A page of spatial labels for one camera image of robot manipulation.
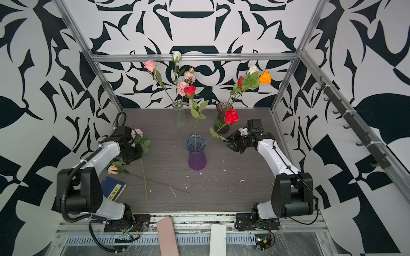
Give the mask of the pink rose single stem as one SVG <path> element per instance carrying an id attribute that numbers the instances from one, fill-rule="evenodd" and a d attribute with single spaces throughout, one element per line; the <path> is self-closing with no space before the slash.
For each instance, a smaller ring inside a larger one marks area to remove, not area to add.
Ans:
<path id="1" fill-rule="evenodd" d="M 154 63 L 153 60 L 148 60 L 147 62 L 143 63 L 144 64 L 144 68 L 150 73 L 150 75 L 152 76 L 153 81 L 155 81 L 156 83 L 158 83 L 160 85 L 160 87 L 162 88 L 162 90 L 166 93 L 166 95 L 168 96 L 168 98 L 175 103 L 177 101 L 177 98 L 173 98 L 171 97 L 171 95 L 168 93 L 167 88 L 165 86 L 165 83 L 162 80 L 162 76 L 161 73 L 157 70 L 156 64 Z"/>

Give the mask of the pink carnation stem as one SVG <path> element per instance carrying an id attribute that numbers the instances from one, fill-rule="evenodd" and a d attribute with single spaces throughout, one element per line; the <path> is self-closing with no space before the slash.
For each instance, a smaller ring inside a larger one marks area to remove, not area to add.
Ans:
<path id="1" fill-rule="evenodd" d="M 151 139 L 145 139 L 143 135 L 143 131 L 141 129 L 132 129 L 131 136 L 133 138 L 133 144 L 135 147 L 141 146 L 143 155 L 149 153 L 149 147 L 151 145 Z M 144 180 L 144 191 L 145 191 L 145 199 L 148 201 L 148 188 L 147 188 L 147 180 L 146 180 L 146 173 L 145 173 L 145 166 L 143 159 L 140 159 L 142 173 L 143 173 L 143 180 Z"/>

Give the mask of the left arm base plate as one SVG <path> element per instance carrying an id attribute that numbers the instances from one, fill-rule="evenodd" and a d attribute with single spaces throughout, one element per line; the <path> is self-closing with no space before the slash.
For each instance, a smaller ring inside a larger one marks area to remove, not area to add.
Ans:
<path id="1" fill-rule="evenodd" d="M 132 217 L 126 217 L 121 220 L 109 221 L 104 227 L 106 233 L 118 232 L 137 232 L 143 231 L 150 226 L 150 214 L 133 214 Z"/>

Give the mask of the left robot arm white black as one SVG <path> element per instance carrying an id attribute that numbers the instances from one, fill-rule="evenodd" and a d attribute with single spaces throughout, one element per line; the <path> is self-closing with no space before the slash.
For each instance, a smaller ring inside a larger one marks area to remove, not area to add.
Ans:
<path id="1" fill-rule="evenodd" d="M 127 243 L 139 240 L 140 235 L 131 235 L 134 228 L 134 216 L 130 206 L 108 199 L 103 194 L 98 174 L 107 168 L 110 161 L 119 160 L 121 164 L 130 164 L 143 155 L 142 146 L 135 143 L 136 136 L 131 128 L 120 124 L 120 117 L 126 119 L 125 112 L 119 112 L 114 121 L 113 132 L 99 142 L 87 158 L 71 169 L 62 169 L 57 174 L 57 194 L 55 208 L 67 223 L 76 223 L 88 219 L 88 228 L 93 241 L 99 248 L 108 253 L 121 253 L 127 246 L 113 245 L 107 247 L 96 237 L 93 225 L 104 224 L 128 236 Z"/>

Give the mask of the cream peach rose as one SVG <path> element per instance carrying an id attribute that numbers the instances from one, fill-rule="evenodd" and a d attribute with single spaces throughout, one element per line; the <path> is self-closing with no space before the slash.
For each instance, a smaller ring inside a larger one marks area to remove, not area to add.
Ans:
<path id="1" fill-rule="evenodd" d="M 152 179 L 147 179 L 147 178 L 145 178 L 145 177 L 143 177 L 143 176 L 135 175 L 135 174 L 133 174 L 133 173 L 130 173 L 130 172 L 127 171 L 127 170 L 122 170 L 122 169 L 120 169 L 120 168 L 118 168 L 118 167 L 116 167 L 116 166 L 114 166 L 114 165 L 110 165 L 110 166 L 107 168 L 107 173 L 108 173 L 108 174 L 111 174 L 111 175 L 120 175 L 120 174 L 122 174 L 122 175 L 134 176 L 134 177 L 143 179 L 144 181 L 149 181 L 149 182 L 158 183 L 158 184 L 167 186 L 167 187 L 173 189 L 174 191 L 177 190 L 177 191 L 181 191 L 181 192 L 183 192 L 183 193 L 188 193 L 188 194 L 190 194 L 190 192 L 188 192 L 188 191 L 186 191 L 186 190 L 183 190 L 183 189 L 180 189 L 180 188 L 171 186 L 171 185 L 169 185 L 169 184 L 167 184 L 167 183 L 164 183 L 164 182 L 160 182 L 160 181 L 156 181 L 156 180 L 152 180 Z"/>

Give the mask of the dark red glass vase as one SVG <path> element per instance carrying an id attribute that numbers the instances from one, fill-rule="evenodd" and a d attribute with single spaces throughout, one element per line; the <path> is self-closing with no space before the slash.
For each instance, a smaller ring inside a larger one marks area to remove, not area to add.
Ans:
<path id="1" fill-rule="evenodd" d="M 223 135 L 229 132 L 230 127 L 226 125 L 222 128 L 222 125 L 225 124 L 225 113 L 232 109 L 232 105 L 226 101 L 220 102 L 216 106 L 218 112 L 217 118 L 215 119 L 214 129 L 218 134 Z"/>

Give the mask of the orange rose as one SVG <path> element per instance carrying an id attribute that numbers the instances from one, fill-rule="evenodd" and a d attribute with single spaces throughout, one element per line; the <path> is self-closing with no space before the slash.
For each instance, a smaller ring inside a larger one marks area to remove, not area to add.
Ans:
<path id="1" fill-rule="evenodd" d="M 265 71 L 263 74 L 259 75 L 259 86 L 261 84 L 270 84 L 272 81 L 269 71 Z"/>

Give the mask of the white rose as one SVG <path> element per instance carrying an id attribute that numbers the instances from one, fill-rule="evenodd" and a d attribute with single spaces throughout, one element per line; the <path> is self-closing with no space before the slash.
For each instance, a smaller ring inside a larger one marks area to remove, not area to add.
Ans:
<path id="1" fill-rule="evenodd" d="M 257 68 L 257 66 L 251 66 L 247 70 L 245 77 L 243 77 L 242 79 L 242 90 L 243 90 L 242 96 L 246 91 L 253 90 L 259 87 L 259 73 L 258 72 L 259 72 L 259 69 Z"/>
<path id="2" fill-rule="evenodd" d="M 173 51 L 172 52 L 172 61 L 174 63 L 174 68 L 173 68 L 173 74 L 174 74 L 174 84 L 176 86 L 176 100 L 175 100 L 175 106 L 177 108 L 181 107 L 181 104 L 179 103 L 178 99 L 178 89 L 177 89 L 177 84 L 179 82 L 180 74 L 179 74 L 179 62 L 182 58 L 182 54 L 179 51 Z"/>

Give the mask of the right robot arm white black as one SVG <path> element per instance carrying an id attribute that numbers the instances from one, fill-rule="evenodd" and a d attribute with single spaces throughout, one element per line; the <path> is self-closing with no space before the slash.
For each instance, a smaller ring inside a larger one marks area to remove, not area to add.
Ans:
<path id="1" fill-rule="evenodd" d="M 258 203 L 252 209 L 256 222 L 266 222 L 279 218 L 311 215 L 317 209 L 318 201 L 313 193 L 313 178 L 296 168 L 278 146 L 270 132 L 265 132 L 260 119 L 247 121 L 227 137 L 227 148 L 236 153 L 244 153 L 254 148 L 267 162 L 274 175 L 274 183 L 269 201 Z"/>

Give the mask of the pink spray roses stem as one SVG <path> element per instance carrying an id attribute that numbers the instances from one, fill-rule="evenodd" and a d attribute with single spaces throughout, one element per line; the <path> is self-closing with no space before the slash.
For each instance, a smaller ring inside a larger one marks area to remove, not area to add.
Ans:
<path id="1" fill-rule="evenodd" d="M 181 96 L 182 103 L 184 102 L 185 98 L 192 99 L 195 96 L 196 87 L 193 84 L 196 81 L 196 77 L 194 73 L 195 70 L 191 67 L 184 73 L 184 80 L 177 84 L 178 95 Z"/>

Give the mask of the blue purple glass vase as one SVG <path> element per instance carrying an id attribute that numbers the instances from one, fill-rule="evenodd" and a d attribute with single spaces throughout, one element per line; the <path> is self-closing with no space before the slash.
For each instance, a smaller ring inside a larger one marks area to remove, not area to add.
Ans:
<path id="1" fill-rule="evenodd" d="M 189 167 L 194 171 L 203 170 L 207 165 L 205 155 L 206 139 L 200 135 L 192 135 L 186 142 L 186 149 L 189 152 Z"/>

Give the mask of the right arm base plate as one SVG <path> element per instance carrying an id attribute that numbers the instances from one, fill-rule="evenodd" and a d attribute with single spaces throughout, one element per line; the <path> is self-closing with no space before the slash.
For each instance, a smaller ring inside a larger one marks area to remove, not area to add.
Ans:
<path id="1" fill-rule="evenodd" d="M 278 218 L 261 219 L 257 213 L 237 213 L 234 227 L 239 231 L 248 230 L 279 230 Z"/>

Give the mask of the clear glass vase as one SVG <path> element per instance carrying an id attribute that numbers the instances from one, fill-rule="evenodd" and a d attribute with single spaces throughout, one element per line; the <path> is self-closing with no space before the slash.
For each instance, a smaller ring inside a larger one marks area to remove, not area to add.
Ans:
<path id="1" fill-rule="evenodd" d="M 176 100 L 172 104 L 173 110 L 176 113 L 176 125 L 178 129 L 184 129 L 187 127 L 187 119 L 185 114 L 184 105 L 181 100 Z"/>

